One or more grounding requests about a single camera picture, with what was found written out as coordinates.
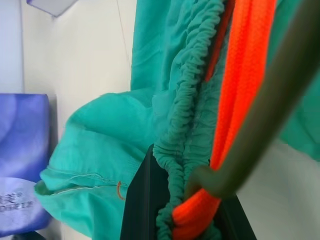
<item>orange rope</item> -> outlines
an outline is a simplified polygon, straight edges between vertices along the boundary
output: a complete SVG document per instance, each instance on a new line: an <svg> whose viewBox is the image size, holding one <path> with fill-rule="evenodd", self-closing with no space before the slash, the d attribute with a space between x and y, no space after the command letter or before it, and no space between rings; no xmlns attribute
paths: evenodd
<svg viewBox="0 0 320 240"><path fill-rule="evenodd" d="M210 166L217 170L262 83L276 0L235 3ZM201 189L172 213L174 240L192 240L212 222L221 200Z"/></svg>
<svg viewBox="0 0 320 240"><path fill-rule="evenodd" d="M225 6L225 11L223 13L223 16L221 17L221 21L218 27L218 31L215 36L215 41L212 48L212 55L211 59L208 65L208 69L206 71L205 75L205 81L209 82L211 77L214 75L214 70L216 67L216 64L219 59L220 50L224 43L225 35L227 32L228 24L230 21L230 18L232 16L232 12L235 8L235 0L228 0Z"/></svg>

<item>purple packaging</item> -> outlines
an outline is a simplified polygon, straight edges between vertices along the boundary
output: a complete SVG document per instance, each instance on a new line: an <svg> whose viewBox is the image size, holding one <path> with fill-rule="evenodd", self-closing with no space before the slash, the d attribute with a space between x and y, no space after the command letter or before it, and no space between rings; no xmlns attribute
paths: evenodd
<svg viewBox="0 0 320 240"><path fill-rule="evenodd" d="M49 111L46 95L0 94L0 238L50 222L34 195L49 161Z"/></svg>

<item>dark green metal rod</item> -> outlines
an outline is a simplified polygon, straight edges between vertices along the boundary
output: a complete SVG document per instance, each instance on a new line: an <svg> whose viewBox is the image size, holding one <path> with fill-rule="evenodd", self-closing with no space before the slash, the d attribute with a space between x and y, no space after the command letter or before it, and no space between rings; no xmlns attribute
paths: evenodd
<svg viewBox="0 0 320 240"><path fill-rule="evenodd" d="M266 71L263 84L218 171L196 168L185 199L200 188L218 198L236 193L249 177L320 65L320 0L304 0Z"/></svg>

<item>green cloth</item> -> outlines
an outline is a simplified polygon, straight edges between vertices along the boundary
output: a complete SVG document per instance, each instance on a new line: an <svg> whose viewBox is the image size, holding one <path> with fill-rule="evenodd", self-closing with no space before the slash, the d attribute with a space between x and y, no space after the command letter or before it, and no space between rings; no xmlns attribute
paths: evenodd
<svg viewBox="0 0 320 240"><path fill-rule="evenodd" d="M302 0L278 0L268 50L271 62ZM280 133L280 139L294 149L320 161L320 71Z"/></svg>
<svg viewBox="0 0 320 240"><path fill-rule="evenodd" d="M268 62L299 1L279 1ZM103 95L77 110L35 186L53 217L93 240L119 239L125 201L117 185L125 197L154 143L159 165L169 171L171 194L156 220L158 239L171 238L171 211L181 203L192 169L208 164L211 155L228 36L213 78L209 83L202 79L223 10L222 0L137 1L132 91ZM319 154L319 84L314 83L281 133L314 158ZM211 226L202 238L221 237Z"/></svg>

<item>white surface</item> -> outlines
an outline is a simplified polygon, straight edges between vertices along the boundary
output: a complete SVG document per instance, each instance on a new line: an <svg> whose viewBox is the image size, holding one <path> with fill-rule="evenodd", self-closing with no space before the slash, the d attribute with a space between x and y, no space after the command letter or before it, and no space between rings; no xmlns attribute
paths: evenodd
<svg viewBox="0 0 320 240"><path fill-rule="evenodd" d="M25 90L57 105L59 136L83 104L129 90L135 1L79 0L57 19L22 10ZM258 240L319 239L319 172L305 155L273 146L238 194ZM61 231L65 240L87 239L65 225Z"/></svg>
<svg viewBox="0 0 320 240"><path fill-rule="evenodd" d="M320 164L276 141L238 198L258 240L320 239Z"/></svg>
<svg viewBox="0 0 320 240"><path fill-rule="evenodd" d="M23 49L20 0L0 0L0 93L22 93Z"/></svg>
<svg viewBox="0 0 320 240"><path fill-rule="evenodd" d="M52 18L22 0L25 92L48 94L59 137L76 109L130 89L135 12L135 0L79 0ZM64 224L51 230L88 239Z"/></svg>

